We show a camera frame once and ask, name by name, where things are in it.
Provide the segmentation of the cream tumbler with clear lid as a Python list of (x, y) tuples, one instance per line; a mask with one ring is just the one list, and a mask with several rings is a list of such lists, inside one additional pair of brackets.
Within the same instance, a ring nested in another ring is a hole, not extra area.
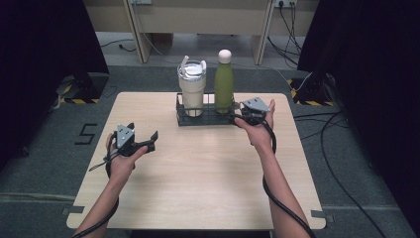
[(202, 114), (206, 69), (205, 60), (191, 60), (189, 56), (185, 56), (177, 68), (178, 84), (187, 116), (197, 117)]

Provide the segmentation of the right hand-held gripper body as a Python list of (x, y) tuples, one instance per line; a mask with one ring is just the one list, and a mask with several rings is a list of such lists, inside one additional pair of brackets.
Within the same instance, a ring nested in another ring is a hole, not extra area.
[(241, 104), (243, 105), (241, 108), (242, 116), (252, 126), (260, 124), (270, 111), (269, 107), (260, 97), (243, 100)]

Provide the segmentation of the dark wire rack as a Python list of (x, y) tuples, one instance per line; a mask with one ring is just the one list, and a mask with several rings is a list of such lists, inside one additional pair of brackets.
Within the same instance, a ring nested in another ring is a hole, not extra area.
[(234, 103), (226, 114), (216, 111), (215, 99), (213, 93), (205, 93), (203, 96), (203, 107), (200, 109), (200, 115), (190, 115), (190, 112), (196, 112), (196, 109), (186, 109), (183, 102), (182, 93), (176, 94), (176, 116), (179, 126), (208, 126), (208, 125), (228, 125), (230, 115), (235, 113)]

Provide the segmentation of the person's right hand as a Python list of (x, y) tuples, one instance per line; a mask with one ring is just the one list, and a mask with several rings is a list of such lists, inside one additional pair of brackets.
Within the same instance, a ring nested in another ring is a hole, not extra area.
[(270, 111), (266, 114), (262, 125), (252, 126), (239, 118), (235, 123), (247, 132), (252, 146), (259, 154), (274, 154), (276, 150), (276, 139), (273, 134), (273, 112), (275, 111), (275, 101), (272, 99), (268, 105)]

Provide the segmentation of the beige desk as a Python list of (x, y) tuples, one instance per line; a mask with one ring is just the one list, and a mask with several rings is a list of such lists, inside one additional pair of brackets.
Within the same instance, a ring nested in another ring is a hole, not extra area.
[(243, 35), (251, 38), (254, 63), (263, 62), (266, 38), (284, 36), (293, 27), (307, 35), (320, 0), (297, 0), (292, 8), (276, 8), (274, 0), (82, 0), (94, 30), (130, 33), (138, 62), (149, 60), (152, 34)]

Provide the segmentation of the stand base with hazard tape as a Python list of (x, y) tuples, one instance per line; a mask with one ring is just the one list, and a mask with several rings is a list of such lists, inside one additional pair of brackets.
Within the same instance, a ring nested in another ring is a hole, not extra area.
[(292, 100), (298, 105), (333, 106), (333, 99), (324, 80), (308, 73), (302, 77), (287, 80)]
[(103, 72), (88, 72), (86, 77), (65, 77), (57, 89), (60, 103), (96, 104), (103, 93), (109, 75)]

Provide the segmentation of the grey tape piece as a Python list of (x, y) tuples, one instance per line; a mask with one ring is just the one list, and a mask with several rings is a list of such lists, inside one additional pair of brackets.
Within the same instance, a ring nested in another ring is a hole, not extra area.
[(68, 215), (70, 213), (83, 213), (84, 206), (71, 206), (71, 207), (65, 207), (62, 211), (62, 215)]
[(328, 214), (323, 210), (312, 210), (311, 216), (314, 218), (324, 218), (327, 223), (333, 223), (335, 221), (333, 215)]

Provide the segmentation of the green bottle with white cap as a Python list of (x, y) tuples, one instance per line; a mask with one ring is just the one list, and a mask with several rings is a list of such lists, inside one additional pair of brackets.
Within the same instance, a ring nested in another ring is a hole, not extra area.
[(215, 108), (218, 113), (226, 114), (234, 102), (234, 74), (231, 66), (232, 53), (221, 50), (218, 54), (218, 67), (215, 73)]

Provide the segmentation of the black curtain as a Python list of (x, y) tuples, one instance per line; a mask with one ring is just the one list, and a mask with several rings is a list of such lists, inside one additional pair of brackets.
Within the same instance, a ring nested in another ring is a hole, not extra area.
[(0, 0), (0, 171), (30, 142), (65, 77), (107, 71), (83, 0)]
[(319, 0), (298, 66), (334, 76), (373, 165), (420, 237), (420, 0)]

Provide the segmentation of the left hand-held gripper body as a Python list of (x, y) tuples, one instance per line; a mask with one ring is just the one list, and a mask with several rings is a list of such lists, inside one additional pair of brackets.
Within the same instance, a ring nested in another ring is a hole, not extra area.
[(155, 142), (151, 141), (151, 138), (144, 142), (137, 143), (135, 141), (135, 128), (132, 130), (127, 126), (121, 124), (117, 125), (116, 149), (112, 151), (112, 155), (119, 154), (124, 157), (130, 157), (143, 146), (148, 147), (148, 153), (153, 152), (156, 149)]

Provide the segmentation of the person's left hand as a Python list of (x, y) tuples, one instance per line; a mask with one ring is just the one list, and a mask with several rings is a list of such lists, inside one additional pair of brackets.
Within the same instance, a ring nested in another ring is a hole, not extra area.
[(117, 155), (111, 162), (111, 175), (109, 183), (124, 186), (135, 167), (136, 161), (148, 151), (147, 146), (141, 147), (132, 156)]

